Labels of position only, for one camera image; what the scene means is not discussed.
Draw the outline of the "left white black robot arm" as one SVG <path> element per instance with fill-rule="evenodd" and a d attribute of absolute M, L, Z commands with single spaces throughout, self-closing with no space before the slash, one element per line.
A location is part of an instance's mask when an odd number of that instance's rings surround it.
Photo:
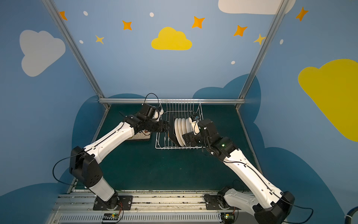
<path fill-rule="evenodd" d="M 169 129 L 169 123 L 162 120 L 164 113 L 160 106 L 143 103 L 135 115 L 124 116 L 124 119 L 99 140 L 71 151 L 69 172 L 96 196 L 104 210 L 120 210 L 118 193 L 103 177 L 100 163 L 115 148 L 141 131 L 163 133 Z"/>

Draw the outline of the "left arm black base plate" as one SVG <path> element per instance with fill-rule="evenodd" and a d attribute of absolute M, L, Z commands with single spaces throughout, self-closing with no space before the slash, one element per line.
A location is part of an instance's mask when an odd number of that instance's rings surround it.
<path fill-rule="evenodd" d="M 104 201 L 100 197 L 96 197 L 93 210 L 94 211 L 129 211 L 132 206 L 133 196 L 114 195 L 109 201 Z"/>

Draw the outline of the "black square floral plate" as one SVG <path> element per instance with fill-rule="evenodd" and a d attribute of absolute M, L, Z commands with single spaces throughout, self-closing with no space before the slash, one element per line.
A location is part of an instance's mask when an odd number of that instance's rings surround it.
<path fill-rule="evenodd" d="M 136 135 L 128 138 L 126 141 L 149 141 L 151 133 L 137 133 Z"/>
<path fill-rule="evenodd" d="M 133 139 L 150 139 L 150 137 L 151 137 L 151 132 L 144 130 L 144 131 L 138 132 L 132 138 Z"/>

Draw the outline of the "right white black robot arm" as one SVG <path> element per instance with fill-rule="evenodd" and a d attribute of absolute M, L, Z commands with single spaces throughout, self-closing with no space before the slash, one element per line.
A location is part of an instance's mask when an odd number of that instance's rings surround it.
<path fill-rule="evenodd" d="M 218 192 L 223 209 L 238 208 L 252 215 L 259 224 L 283 224 L 295 207 L 295 197 L 282 191 L 265 178 L 228 137 L 222 137 L 210 119 L 176 120 L 178 137 L 187 147 L 204 147 L 212 156 L 228 166 L 250 189 L 252 195 L 225 187 Z"/>

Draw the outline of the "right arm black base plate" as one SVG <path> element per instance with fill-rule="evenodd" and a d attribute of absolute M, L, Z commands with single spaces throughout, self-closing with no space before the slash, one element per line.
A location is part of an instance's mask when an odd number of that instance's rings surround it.
<path fill-rule="evenodd" d="M 240 210 L 237 207 L 229 206 L 221 195 L 205 194 L 203 199 L 207 210 Z"/>

